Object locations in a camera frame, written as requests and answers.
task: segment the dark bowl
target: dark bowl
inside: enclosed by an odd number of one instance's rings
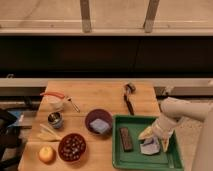
[[[86,151],[86,141],[78,133],[66,135],[59,143],[58,154],[66,162],[79,161]]]
[[[91,126],[90,126],[90,123],[93,122],[94,120],[96,119],[101,119],[105,122],[107,122],[109,124],[109,130],[107,132],[105,132],[104,134],[100,134],[99,132],[95,131]],[[85,118],[85,125],[86,125],[86,128],[96,134],[96,135],[105,135],[105,134],[109,134],[111,133],[112,131],[112,115],[107,112],[106,110],[104,109],[94,109],[92,111],[90,111],[86,118]]]

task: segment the purple bowl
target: purple bowl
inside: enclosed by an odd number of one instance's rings
[[[90,123],[93,122],[94,120],[96,119],[101,119],[105,122],[107,122],[109,124],[109,130],[107,132],[105,132],[104,134],[108,134],[109,132],[112,131],[112,115],[107,112],[106,110],[104,109],[94,109],[92,111],[90,111],[86,118],[85,118],[85,125],[86,125],[86,128],[92,132],[92,133],[95,133],[95,134],[98,134],[98,135],[102,135],[100,134],[99,132],[95,131],[93,128],[91,128],[90,126]]]

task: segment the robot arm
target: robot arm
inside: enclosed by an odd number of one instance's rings
[[[162,140],[162,145],[166,142],[163,145],[166,151],[174,128],[182,123],[184,117],[204,122],[192,171],[213,171],[213,104],[167,98],[161,102],[160,107],[163,114],[139,135],[139,139],[155,135]]]

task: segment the bowl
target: bowl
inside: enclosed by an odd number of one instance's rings
[[[79,161],[86,151],[86,141],[78,133],[71,133],[62,138],[58,146],[58,154],[63,161]]]
[[[97,121],[97,120],[101,122],[104,121],[105,123],[108,124],[108,129],[105,132],[100,133],[96,131],[94,128],[92,128],[91,123],[94,123],[94,121]],[[85,118],[85,125],[90,132],[96,135],[105,135],[105,134],[111,133],[112,132],[112,115],[104,109],[94,109],[87,114]]]
[[[48,123],[55,129],[63,125],[62,115],[59,112],[53,112],[48,116]]]

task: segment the green tray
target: green tray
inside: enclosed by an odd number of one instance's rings
[[[144,116],[113,116],[113,137],[112,137],[112,163],[118,169],[139,169],[147,171],[184,171],[180,158],[179,147],[175,133],[170,139],[168,151],[161,151],[152,156],[141,154],[138,135],[147,126],[155,121],[155,117]],[[133,151],[124,152],[119,134],[120,127],[127,127],[130,131]]]

